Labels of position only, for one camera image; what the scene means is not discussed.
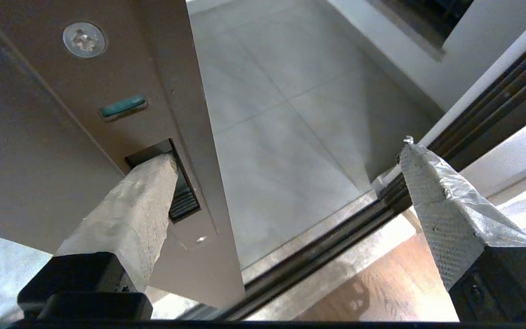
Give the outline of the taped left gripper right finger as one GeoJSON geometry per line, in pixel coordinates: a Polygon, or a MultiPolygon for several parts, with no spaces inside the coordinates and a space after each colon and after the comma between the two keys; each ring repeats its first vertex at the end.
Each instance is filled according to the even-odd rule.
{"type": "Polygon", "coordinates": [[[526,233],[412,137],[397,162],[459,320],[526,323],[526,233]]]}

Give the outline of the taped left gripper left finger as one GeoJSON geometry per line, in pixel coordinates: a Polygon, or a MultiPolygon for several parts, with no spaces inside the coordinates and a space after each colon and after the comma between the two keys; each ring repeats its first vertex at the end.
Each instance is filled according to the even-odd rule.
{"type": "Polygon", "coordinates": [[[21,289],[25,321],[148,320],[177,179],[170,154],[134,167],[21,289]]]}

